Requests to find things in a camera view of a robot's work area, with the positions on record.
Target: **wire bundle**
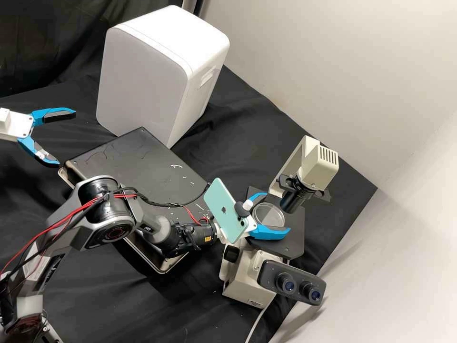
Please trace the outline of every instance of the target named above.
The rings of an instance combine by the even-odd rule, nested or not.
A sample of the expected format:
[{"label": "wire bundle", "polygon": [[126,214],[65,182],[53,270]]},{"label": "wire bundle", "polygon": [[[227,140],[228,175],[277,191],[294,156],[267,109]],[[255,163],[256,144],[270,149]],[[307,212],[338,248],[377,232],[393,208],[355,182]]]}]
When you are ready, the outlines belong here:
[{"label": "wire bundle", "polygon": [[[201,225],[200,224],[200,221],[201,220],[206,220],[207,222],[209,222],[208,218],[206,217],[202,217],[200,219],[200,221],[198,221],[195,216],[192,214],[192,212],[186,207],[186,205],[196,201],[198,198],[200,198],[203,193],[208,189],[209,187],[209,183],[206,184],[204,190],[202,191],[201,194],[199,194],[196,198],[192,199],[191,201],[187,202],[187,203],[184,203],[184,204],[178,204],[178,203],[171,203],[171,202],[168,202],[168,203],[158,203],[158,202],[153,202],[153,201],[150,201],[144,194],[142,193],[139,193],[138,190],[134,187],[124,187],[124,188],[119,188],[115,191],[112,192],[112,196],[114,198],[123,198],[123,199],[127,199],[127,198],[136,198],[136,197],[139,197],[141,198],[145,203],[149,204],[149,205],[152,205],[152,206],[158,206],[158,207],[173,207],[173,208],[176,208],[176,207],[182,207],[186,210],[186,212],[189,214],[189,216],[191,217],[191,219],[198,225]],[[129,194],[125,194],[124,191],[134,191],[134,193],[129,193]],[[40,233],[36,234],[30,241],[28,241],[2,268],[2,270],[0,271],[0,275],[3,274],[3,272],[6,270],[6,268],[18,257],[18,256],[21,256],[20,259],[19,259],[19,263],[11,270],[11,272],[5,276],[1,282],[5,284],[5,287],[7,287],[7,282],[9,280],[9,278],[14,275],[15,272],[17,272],[22,266],[26,265],[28,262],[30,262],[31,260],[33,260],[36,256],[38,255],[41,255],[38,263],[36,264],[36,266],[34,267],[34,269],[27,275],[24,277],[24,279],[18,283],[9,293],[12,293],[17,287],[19,287],[23,282],[25,282],[35,271],[36,269],[38,268],[38,266],[40,265],[41,263],[41,260],[43,258],[43,255],[45,254],[46,250],[54,243],[56,242],[60,237],[62,237],[62,234],[66,231],[69,231],[71,230],[73,227],[76,226],[76,224],[78,224],[85,216],[86,214],[94,209],[97,205],[99,205],[100,203],[102,203],[103,201],[107,201],[109,200],[109,197],[111,196],[111,193],[106,193],[100,197],[97,197],[97,198],[94,198],[90,201],[88,201],[87,203],[85,203],[84,205],[78,207],[77,209],[73,210],[71,213],[69,213],[68,215],[66,215],[64,218],[60,219],[59,221],[55,222],[54,224],[52,224],[51,226],[47,227],[46,229],[44,229],[43,231],[41,231]],[[38,250],[36,253],[34,253],[32,256],[28,257],[27,259],[25,259],[23,262],[20,262],[24,253],[27,251],[27,249],[39,238],[41,237],[42,235],[46,234],[47,232],[51,231],[51,230],[54,230],[60,226],[62,226],[63,224],[65,224],[63,226],[63,228],[52,238],[52,240],[50,240],[48,243],[46,243],[40,250]]]}]

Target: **phone case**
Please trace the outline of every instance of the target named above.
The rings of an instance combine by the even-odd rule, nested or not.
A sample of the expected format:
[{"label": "phone case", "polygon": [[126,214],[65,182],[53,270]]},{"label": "phone case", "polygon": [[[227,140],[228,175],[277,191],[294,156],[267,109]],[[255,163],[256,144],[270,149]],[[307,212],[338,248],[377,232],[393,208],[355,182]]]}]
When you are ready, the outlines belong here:
[{"label": "phone case", "polygon": [[248,227],[248,221],[235,211],[235,200],[220,178],[215,178],[203,196],[221,230],[230,243],[235,243]]}]

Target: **robotic arm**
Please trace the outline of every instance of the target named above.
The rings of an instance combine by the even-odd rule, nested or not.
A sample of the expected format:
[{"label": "robotic arm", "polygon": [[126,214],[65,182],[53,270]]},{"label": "robotic arm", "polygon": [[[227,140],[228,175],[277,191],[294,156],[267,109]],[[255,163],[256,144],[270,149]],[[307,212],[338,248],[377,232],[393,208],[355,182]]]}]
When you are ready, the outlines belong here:
[{"label": "robotic arm", "polygon": [[46,220],[47,229],[18,252],[24,252],[18,265],[1,274],[0,314],[4,332],[23,334],[39,330],[37,336],[45,336],[49,342],[62,342],[43,315],[43,293],[72,248],[84,251],[113,243],[136,229],[165,256],[200,250],[202,245],[215,242],[217,231],[213,222],[170,223],[165,217],[146,215],[139,201],[131,188],[122,188],[110,176],[79,182],[69,199]]}]

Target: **black cloth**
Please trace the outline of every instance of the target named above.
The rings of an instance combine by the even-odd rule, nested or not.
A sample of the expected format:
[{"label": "black cloth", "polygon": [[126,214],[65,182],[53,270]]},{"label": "black cloth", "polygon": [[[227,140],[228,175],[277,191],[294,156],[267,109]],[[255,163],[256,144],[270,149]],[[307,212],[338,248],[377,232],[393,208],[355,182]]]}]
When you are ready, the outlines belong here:
[{"label": "black cloth", "polygon": [[[66,106],[71,121],[39,126],[33,137],[61,161],[113,135],[95,118],[98,80],[86,77],[0,99],[30,112]],[[202,118],[173,151],[204,179],[218,176],[236,199],[248,185],[267,189],[305,132],[223,68]],[[0,263],[5,263],[65,201],[68,186],[17,144],[0,141]],[[375,187],[340,159],[331,204],[310,200],[305,254],[292,264],[316,273]],[[45,308],[68,342],[243,342],[259,310],[221,296],[222,245],[192,254],[167,275],[144,278],[112,245],[72,252],[49,283]],[[267,342],[293,302],[276,297],[252,342]]]},{"label": "black cloth", "polygon": [[182,0],[14,0],[0,10],[0,97],[98,76],[108,28]]},{"label": "black cloth", "polygon": [[[0,98],[0,106],[24,113],[75,109],[76,119],[33,133],[62,162],[111,140],[114,136],[95,118],[106,29],[171,3],[181,1],[4,1],[0,96],[42,88]],[[304,134],[223,68],[204,115],[172,150],[204,179],[220,177],[241,200],[249,185],[268,188]],[[6,141],[0,141],[0,187],[3,265],[43,229],[70,189],[55,170]],[[340,159],[330,184],[333,202],[307,203],[305,254],[292,264],[316,273],[375,190]],[[45,308],[66,342],[243,342],[259,310],[221,296],[222,249],[218,243],[187,256],[167,275],[147,278],[119,254],[127,256],[122,245],[72,252],[46,289]],[[277,296],[251,341],[267,342],[292,305]]]}]

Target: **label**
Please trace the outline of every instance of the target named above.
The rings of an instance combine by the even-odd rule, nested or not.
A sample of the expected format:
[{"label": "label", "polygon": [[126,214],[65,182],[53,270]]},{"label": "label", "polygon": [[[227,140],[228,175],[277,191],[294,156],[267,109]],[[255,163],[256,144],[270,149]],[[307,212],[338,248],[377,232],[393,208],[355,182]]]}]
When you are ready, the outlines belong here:
[{"label": "label", "polygon": [[258,308],[262,308],[262,306],[263,306],[262,303],[258,303],[255,300],[251,300],[251,299],[248,300],[248,304],[252,305],[252,306],[255,306],[255,307],[258,307]]}]

